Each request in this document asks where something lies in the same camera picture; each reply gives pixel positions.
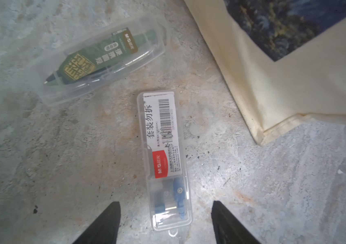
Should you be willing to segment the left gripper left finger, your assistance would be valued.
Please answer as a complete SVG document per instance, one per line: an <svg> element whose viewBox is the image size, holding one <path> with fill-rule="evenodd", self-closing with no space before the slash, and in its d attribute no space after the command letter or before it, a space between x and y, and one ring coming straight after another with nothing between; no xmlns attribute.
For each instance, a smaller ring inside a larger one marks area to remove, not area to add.
<svg viewBox="0 0 346 244"><path fill-rule="evenodd" d="M120 202L112 202L73 244L115 244L121 220Z"/></svg>

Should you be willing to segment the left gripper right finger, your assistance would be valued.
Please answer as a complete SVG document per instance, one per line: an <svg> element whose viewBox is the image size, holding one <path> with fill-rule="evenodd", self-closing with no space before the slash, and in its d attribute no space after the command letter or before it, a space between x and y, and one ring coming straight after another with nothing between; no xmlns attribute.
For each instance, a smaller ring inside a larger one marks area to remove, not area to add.
<svg viewBox="0 0 346 244"><path fill-rule="evenodd" d="M211 218L217 244L260 244L221 201L214 201Z"/></svg>

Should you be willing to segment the compass set red label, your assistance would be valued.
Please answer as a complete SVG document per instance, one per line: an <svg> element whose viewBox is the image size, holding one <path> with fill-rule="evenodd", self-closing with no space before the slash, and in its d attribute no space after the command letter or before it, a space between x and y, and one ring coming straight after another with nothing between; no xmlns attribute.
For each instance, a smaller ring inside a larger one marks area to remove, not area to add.
<svg viewBox="0 0 346 244"><path fill-rule="evenodd" d="M137 97L151 224L155 231L190 225L192 204L178 95L149 91Z"/></svg>

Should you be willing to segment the green compass set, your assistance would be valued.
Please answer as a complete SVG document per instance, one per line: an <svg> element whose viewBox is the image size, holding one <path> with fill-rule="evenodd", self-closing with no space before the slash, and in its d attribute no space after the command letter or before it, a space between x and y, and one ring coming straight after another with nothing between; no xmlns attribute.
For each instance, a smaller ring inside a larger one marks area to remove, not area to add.
<svg viewBox="0 0 346 244"><path fill-rule="evenodd" d="M30 64L27 80L43 103L69 102L144 67L169 43L167 21L144 13L44 53Z"/></svg>

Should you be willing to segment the cream canvas tote bag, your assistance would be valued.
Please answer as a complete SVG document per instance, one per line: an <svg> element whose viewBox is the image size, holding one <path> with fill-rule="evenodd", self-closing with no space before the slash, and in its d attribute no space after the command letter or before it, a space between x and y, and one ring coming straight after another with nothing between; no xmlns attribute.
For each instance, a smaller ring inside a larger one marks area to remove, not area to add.
<svg viewBox="0 0 346 244"><path fill-rule="evenodd" d="M346 125L346 18L275 62L223 1L186 5L257 144L311 121Z"/></svg>

